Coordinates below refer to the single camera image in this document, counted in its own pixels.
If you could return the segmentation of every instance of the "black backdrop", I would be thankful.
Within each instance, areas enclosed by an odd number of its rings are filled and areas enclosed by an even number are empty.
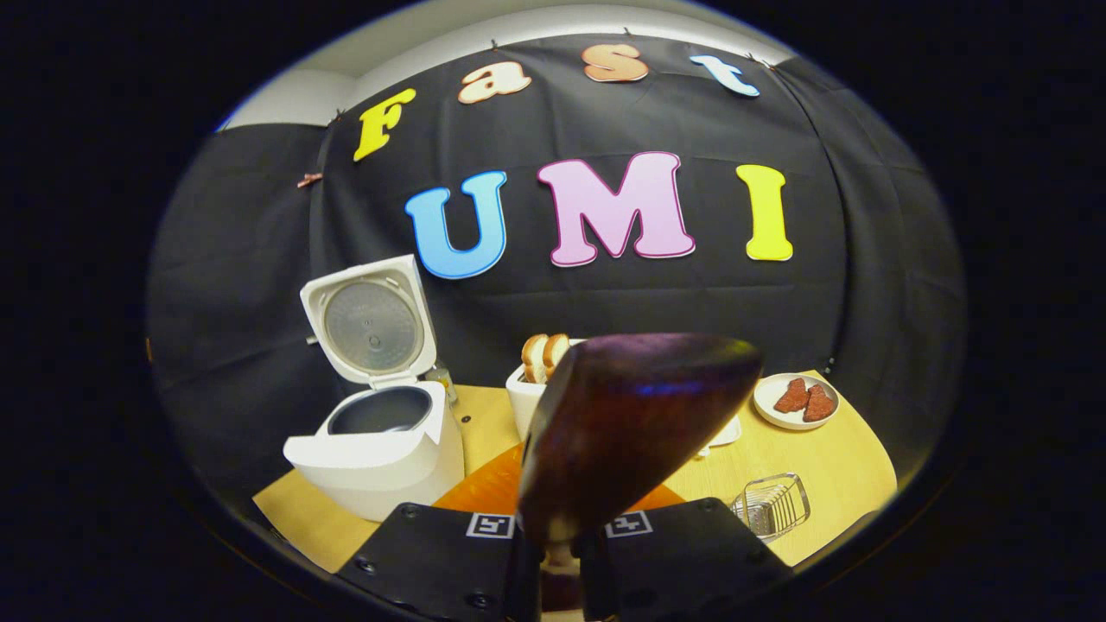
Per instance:
[[[650,73],[602,84],[580,52],[632,43]],[[688,56],[738,66],[734,94]],[[463,105],[460,77],[517,61],[533,83]],[[355,162],[362,112],[414,87],[389,142]],[[636,153],[675,153],[690,255],[560,268],[552,194],[536,178],[581,158],[613,190]],[[784,262],[744,253],[749,190],[737,165],[783,173]],[[298,189],[303,173],[322,182]],[[461,182],[504,170],[507,248],[491,269],[422,270],[438,352],[456,382],[502,385],[535,332],[699,331],[765,352],[765,374],[824,370],[868,418],[899,474],[912,474],[954,397],[964,339],[961,268],[941,200],[917,159],[847,89],[805,61],[770,70],[722,51],[647,37],[571,35],[444,63],[344,111],[328,127],[243,126],[211,136],[161,224],[150,267],[149,338],[159,390],[196,468],[242,511],[289,468],[344,395],[298,291],[311,278],[416,251],[406,201],[446,187],[450,241],[479,240]],[[640,231],[632,229],[630,240]],[[592,242],[597,240],[588,232]]]

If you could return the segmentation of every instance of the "meat slice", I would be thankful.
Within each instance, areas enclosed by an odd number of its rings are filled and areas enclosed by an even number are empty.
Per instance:
[[[834,404],[833,400],[826,395],[826,392],[822,386],[815,384],[811,387],[811,401],[806,405],[806,412],[803,413],[804,422],[820,422],[830,416],[833,412]]]
[[[787,392],[783,394],[783,397],[780,397],[774,407],[781,413],[794,413],[805,408],[810,397],[806,394],[806,383],[803,382],[803,379],[796,377],[787,383]]]

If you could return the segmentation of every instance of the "letter u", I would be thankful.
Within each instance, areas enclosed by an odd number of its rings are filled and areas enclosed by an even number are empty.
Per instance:
[[[422,266],[442,279],[476,277],[499,261],[507,248],[507,227],[499,188],[507,183],[502,170],[473,175],[461,184],[461,191],[472,197],[477,210],[480,240],[469,250],[457,250],[449,243],[446,226],[447,188],[419,193],[407,201],[404,211],[415,224],[415,242],[418,245]]]

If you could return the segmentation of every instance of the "orange plate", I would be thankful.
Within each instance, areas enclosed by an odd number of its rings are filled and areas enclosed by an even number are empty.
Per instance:
[[[522,443],[519,443],[462,479],[434,507],[512,516],[519,505],[521,474]],[[651,510],[682,502],[682,497],[661,484],[626,511]]]

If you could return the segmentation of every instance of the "orange letter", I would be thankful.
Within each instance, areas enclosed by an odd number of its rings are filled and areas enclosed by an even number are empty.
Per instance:
[[[474,104],[494,95],[518,93],[530,86],[531,79],[522,74],[522,65],[513,61],[480,68],[461,79],[468,84],[457,94],[462,104]]]
[[[649,73],[649,68],[636,60],[641,55],[635,48],[618,45],[592,45],[581,58],[587,63],[584,73],[596,82],[634,82]]]

